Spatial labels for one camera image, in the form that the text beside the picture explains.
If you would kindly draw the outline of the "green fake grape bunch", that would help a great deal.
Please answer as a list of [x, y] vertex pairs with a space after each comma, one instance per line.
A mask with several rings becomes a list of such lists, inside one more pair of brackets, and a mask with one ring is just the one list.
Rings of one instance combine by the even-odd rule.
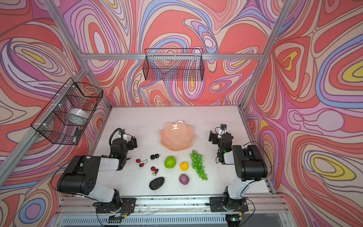
[[192, 159], [192, 168], [196, 171], [198, 177], [203, 181], [207, 181], [208, 176], [205, 173], [202, 155], [199, 154], [196, 150], [193, 150], [190, 156]]

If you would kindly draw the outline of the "black cherry pair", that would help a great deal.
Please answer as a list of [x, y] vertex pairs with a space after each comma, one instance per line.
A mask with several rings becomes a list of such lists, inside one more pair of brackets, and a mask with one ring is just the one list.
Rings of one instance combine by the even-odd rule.
[[153, 155], [150, 156], [150, 159], [155, 160], [155, 159], [158, 159], [159, 157], [160, 157], [159, 154], [153, 154]]

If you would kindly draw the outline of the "dark red cherry pair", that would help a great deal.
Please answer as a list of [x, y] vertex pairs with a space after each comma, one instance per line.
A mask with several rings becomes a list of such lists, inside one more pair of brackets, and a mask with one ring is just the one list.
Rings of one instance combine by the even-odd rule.
[[156, 168], [156, 167], [154, 167], [154, 166], [152, 166], [152, 167], [151, 167], [151, 171], [152, 171], [152, 175], [153, 175], [153, 176], [156, 176], [156, 175], [158, 174], [158, 172], [159, 172], [159, 169], [158, 169], [158, 168]]

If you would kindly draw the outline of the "pink wavy fruit bowl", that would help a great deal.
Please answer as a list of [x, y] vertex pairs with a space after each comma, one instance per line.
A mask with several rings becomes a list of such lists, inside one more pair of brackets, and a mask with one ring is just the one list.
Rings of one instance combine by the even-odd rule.
[[170, 151], [182, 151], [188, 149], [196, 139], [191, 125], [183, 121], [167, 123], [159, 132], [160, 143]]

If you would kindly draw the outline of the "yellow fake pear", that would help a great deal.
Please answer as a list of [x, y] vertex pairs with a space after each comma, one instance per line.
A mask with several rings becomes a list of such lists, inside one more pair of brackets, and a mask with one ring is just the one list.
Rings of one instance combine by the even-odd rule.
[[186, 171], [186, 170], [188, 170], [188, 169], [189, 169], [189, 164], [188, 164], [188, 162], [186, 162], [186, 161], [182, 162], [182, 163], [180, 164], [180, 169], [181, 169], [182, 171]]

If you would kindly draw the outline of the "green bumpy custard apple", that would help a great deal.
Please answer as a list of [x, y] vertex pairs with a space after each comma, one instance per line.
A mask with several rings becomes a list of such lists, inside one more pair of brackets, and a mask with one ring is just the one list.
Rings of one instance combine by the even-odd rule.
[[176, 166], [176, 159], [173, 156], [169, 156], [164, 161], [164, 166], [168, 169], [172, 169]]

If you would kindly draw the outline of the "dark fake avocado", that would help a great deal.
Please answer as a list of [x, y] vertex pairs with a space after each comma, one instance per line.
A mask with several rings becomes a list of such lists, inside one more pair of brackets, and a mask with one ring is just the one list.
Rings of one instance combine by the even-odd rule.
[[153, 191], [158, 190], [164, 184], [164, 182], [164, 177], [155, 178], [149, 183], [149, 188]]

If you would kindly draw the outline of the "purple fake fig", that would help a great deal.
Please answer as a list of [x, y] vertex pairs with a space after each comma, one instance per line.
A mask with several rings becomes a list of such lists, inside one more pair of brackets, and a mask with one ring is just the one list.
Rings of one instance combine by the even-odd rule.
[[189, 177], [186, 174], [181, 174], [179, 176], [179, 182], [182, 185], [187, 185], [190, 182], [190, 179], [189, 179]]

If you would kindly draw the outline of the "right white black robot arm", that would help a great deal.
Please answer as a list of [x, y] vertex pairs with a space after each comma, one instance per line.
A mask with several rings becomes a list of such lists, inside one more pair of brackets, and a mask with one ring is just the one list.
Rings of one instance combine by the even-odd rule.
[[209, 133], [209, 142], [218, 146], [216, 163], [233, 165], [235, 179], [225, 188], [221, 197], [210, 197], [207, 205], [212, 212], [248, 211], [245, 193], [253, 183], [268, 176], [268, 167], [256, 145], [233, 145], [233, 136], [221, 130]]

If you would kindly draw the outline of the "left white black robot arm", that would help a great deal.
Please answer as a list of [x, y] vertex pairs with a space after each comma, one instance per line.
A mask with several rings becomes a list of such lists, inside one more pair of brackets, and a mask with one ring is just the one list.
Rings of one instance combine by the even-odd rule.
[[124, 205], [119, 191], [97, 182], [97, 178], [100, 172], [123, 170], [129, 160], [128, 152], [138, 146], [137, 139], [124, 129], [117, 128], [111, 134], [108, 146], [108, 156], [75, 156], [59, 178], [56, 190], [94, 200], [99, 213], [118, 213], [122, 207], [130, 213], [132, 209]]

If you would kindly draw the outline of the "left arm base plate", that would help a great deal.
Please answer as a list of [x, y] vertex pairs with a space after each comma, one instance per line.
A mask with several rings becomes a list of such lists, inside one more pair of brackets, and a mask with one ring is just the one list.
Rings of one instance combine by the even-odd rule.
[[97, 214], [131, 214], [135, 210], [136, 198], [121, 198], [109, 203], [95, 202]]

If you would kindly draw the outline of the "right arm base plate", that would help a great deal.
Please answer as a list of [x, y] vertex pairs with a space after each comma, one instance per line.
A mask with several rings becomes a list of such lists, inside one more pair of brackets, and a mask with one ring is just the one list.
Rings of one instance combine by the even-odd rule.
[[209, 202], [206, 203], [212, 212], [241, 212], [249, 211], [247, 201], [245, 198], [234, 200], [229, 197], [210, 197]]

